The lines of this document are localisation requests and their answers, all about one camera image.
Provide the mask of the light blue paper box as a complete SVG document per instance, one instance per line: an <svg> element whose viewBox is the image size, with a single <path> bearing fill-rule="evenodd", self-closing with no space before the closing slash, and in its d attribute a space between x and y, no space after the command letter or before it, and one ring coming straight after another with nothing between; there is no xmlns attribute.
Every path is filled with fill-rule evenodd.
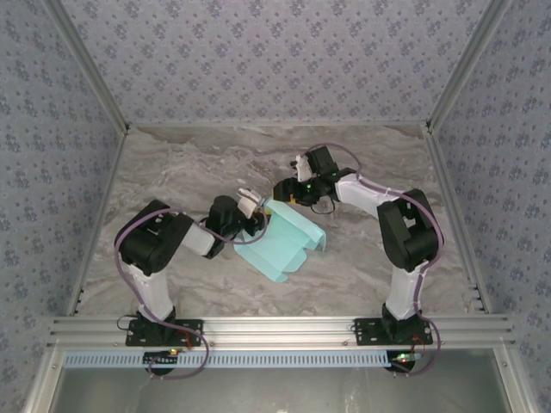
<svg viewBox="0 0 551 413"><path fill-rule="evenodd" d="M264 205L269 223L263 237L234 249L269 280L281 283L305 263L307 250L325 250L326 234L286 203L269 199Z"/></svg>

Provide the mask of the small controller board with LED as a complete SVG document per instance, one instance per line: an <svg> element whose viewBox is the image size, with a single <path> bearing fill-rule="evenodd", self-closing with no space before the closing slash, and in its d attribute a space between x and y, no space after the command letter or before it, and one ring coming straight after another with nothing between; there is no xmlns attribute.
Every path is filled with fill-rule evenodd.
<svg viewBox="0 0 551 413"><path fill-rule="evenodd" d="M422 355L416 352L387 351L387 358L390 363L387 370L394 373L409 373L421 357Z"/></svg>
<svg viewBox="0 0 551 413"><path fill-rule="evenodd" d="M142 356L142 364L151 368L169 368L178 362L178 354L172 354L169 350L145 351Z"/></svg>

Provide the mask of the aluminium mounting rail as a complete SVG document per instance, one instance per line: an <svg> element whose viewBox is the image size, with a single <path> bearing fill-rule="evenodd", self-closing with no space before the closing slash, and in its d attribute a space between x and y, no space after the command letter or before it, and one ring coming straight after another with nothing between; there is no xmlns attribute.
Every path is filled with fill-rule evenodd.
<svg viewBox="0 0 551 413"><path fill-rule="evenodd" d="M205 317L214 350L345 350L356 348L353 317ZM443 349L514 347L510 319L499 314L431 315ZM46 345L62 349L123 349L129 317L56 317Z"/></svg>

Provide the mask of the aluminium side rail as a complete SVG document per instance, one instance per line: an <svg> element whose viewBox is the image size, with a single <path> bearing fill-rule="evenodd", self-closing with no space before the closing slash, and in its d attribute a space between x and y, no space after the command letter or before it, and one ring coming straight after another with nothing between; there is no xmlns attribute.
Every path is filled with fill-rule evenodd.
<svg viewBox="0 0 551 413"><path fill-rule="evenodd" d="M455 193L455 187L449 174L437 136L429 126L424 128L424 139L428 146L443 203L449 217L451 231L459 250L461 264L466 272L469 288L473 292L470 307L474 312L493 313L490 296L486 289L483 272L480 269L474 247L471 243L461 207Z"/></svg>
<svg viewBox="0 0 551 413"><path fill-rule="evenodd" d="M86 282L87 273L90 267L90 264L93 260L96 246L98 239L101 235L103 222L108 210L108 204L109 204L109 198L115 183L115 178L117 174L117 170L119 168L119 164L121 162L121 155L124 150L124 144L127 140L129 128L127 127L122 133L121 133L121 139L119 141L119 144L117 145L116 151L115 151L115 157L112 162L112 165L110 167L109 173L108 173L108 179L106 182L105 189L103 191L102 199L99 204L99 209L97 211L97 215L94 221L94 224L91 229L91 235L89 242L86 246L86 249L84 251L84 256L82 263L79 267L77 278L75 280L74 287L72 289L71 297L69 299L69 303L65 312L66 316L72 317L77 313L77 308L79 306L79 301L81 297L81 293L84 288L84 284Z"/></svg>

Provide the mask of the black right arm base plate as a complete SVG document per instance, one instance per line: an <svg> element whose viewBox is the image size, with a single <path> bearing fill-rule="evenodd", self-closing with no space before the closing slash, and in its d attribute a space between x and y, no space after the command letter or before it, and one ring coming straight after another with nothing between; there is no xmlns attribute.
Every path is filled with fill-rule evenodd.
<svg viewBox="0 0 551 413"><path fill-rule="evenodd" d="M430 325L418 318L392 321L386 318L356 318L352 331L358 346L432 344Z"/></svg>

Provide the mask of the aluminium frame post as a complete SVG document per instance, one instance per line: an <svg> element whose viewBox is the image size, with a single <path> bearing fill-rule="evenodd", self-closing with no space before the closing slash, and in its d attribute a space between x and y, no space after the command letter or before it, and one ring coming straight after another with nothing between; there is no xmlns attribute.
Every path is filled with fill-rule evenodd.
<svg viewBox="0 0 551 413"><path fill-rule="evenodd" d="M115 129L125 136L128 124L65 6L61 0L41 0L41 2Z"/></svg>
<svg viewBox="0 0 551 413"><path fill-rule="evenodd" d="M427 128L430 133L435 134L442 125L511 3L512 0L488 0L488 4L452 70L442 94L430 113L427 120Z"/></svg>

